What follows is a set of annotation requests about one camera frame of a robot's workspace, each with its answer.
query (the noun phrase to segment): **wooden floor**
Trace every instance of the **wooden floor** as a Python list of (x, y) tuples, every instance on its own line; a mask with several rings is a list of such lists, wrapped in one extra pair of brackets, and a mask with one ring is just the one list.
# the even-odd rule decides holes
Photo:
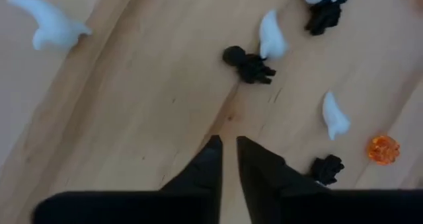
[[(89, 19), (95, 35), (71, 52), (3, 167), (0, 223), (26, 223), (37, 202), (66, 190), (158, 189), (215, 133), (225, 145), (221, 223), (249, 222), (238, 135), (300, 172), (315, 157), (341, 157), (331, 188), (416, 187), (423, 16), (413, 6), (350, 0), (336, 28), (310, 37), (302, 0), (102, 0)], [(271, 85), (242, 84), (221, 52), (257, 51), (270, 9), (290, 50), (268, 62), (278, 71)], [(321, 118), (328, 90), (352, 121), (336, 141)], [(365, 155), (380, 133), (403, 145), (394, 165)]]

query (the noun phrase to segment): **black octopus figurine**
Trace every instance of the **black octopus figurine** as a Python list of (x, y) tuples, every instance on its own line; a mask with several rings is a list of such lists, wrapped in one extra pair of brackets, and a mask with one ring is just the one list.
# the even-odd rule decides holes
[(265, 66), (263, 59), (254, 54), (246, 54), (239, 46), (231, 46), (223, 51), (223, 60), (235, 66), (242, 81), (253, 84), (256, 81), (269, 85), (272, 80), (267, 76), (275, 76), (276, 71)]

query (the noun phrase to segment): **wood grain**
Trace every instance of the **wood grain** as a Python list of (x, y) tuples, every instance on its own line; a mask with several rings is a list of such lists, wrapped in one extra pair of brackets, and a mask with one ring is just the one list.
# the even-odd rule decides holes
[[(86, 21), (98, 0), (48, 0), (73, 19)], [(0, 0), (0, 167), (41, 103), (67, 52), (36, 51), (36, 21)]]
[[(423, 125), (413, 114), (422, 108), (423, 19), (407, 0), (342, 7), (336, 28), (311, 37), (303, 0), (100, 0), (89, 19), (96, 36), (67, 58), (9, 156), (0, 222), (25, 223), (36, 202), (64, 190), (158, 189), (212, 133), (225, 144), (221, 223), (249, 222), (238, 135), (299, 172), (315, 157), (338, 155), (346, 169), (333, 188), (400, 186), (421, 153)], [(267, 61), (278, 70), (270, 86), (242, 84), (221, 52), (257, 51), (260, 19), (273, 8), (290, 50)], [(336, 141), (321, 118), (328, 90), (352, 121)], [(380, 172), (365, 146), (383, 132), (404, 151)]]
[(52, 172), (58, 167), (58, 149), (79, 95), (108, 35), (129, 0), (101, 0), (87, 24), (95, 34), (67, 57), (44, 101), (6, 160), (0, 177), (0, 222), (24, 223), (30, 210), (45, 198)]

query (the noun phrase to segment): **black spider figurine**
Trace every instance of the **black spider figurine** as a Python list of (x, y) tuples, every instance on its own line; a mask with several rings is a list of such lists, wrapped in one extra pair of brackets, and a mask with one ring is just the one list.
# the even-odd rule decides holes
[(337, 182), (335, 175), (343, 170), (345, 166), (342, 160), (334, 155), (329, 155), (324, 160), (317, 158), (311, 166), (310, 176), (323, 185)]
[(275, 76), (276, 71), (265, 66), (263, 59), (254, 54), (246, 54), (239, 46), (231, 46), (223, 51), (223, 60), (238, 69), (242, 81), (253, 84), (256, 81), (269, 85), (272, 80), (267, 76)]
[(313, 36), (318, 36), (325, 33), (326, 28), (338, 25), (341, 17), (341, 4), (347, 0), (322, 0), (310, 7), (311, 18), (305, 26), (305, 29)]

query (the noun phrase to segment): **orange gem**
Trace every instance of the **orange gem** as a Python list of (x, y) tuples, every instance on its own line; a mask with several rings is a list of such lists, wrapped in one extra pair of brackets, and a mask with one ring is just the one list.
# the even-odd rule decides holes
[(379, 135), (371, 140), (367, 148), (367, 154), (378, 165), (389, 165), (394, 163), (399, 156), (399, 147), (398, 142), (392, 137)]

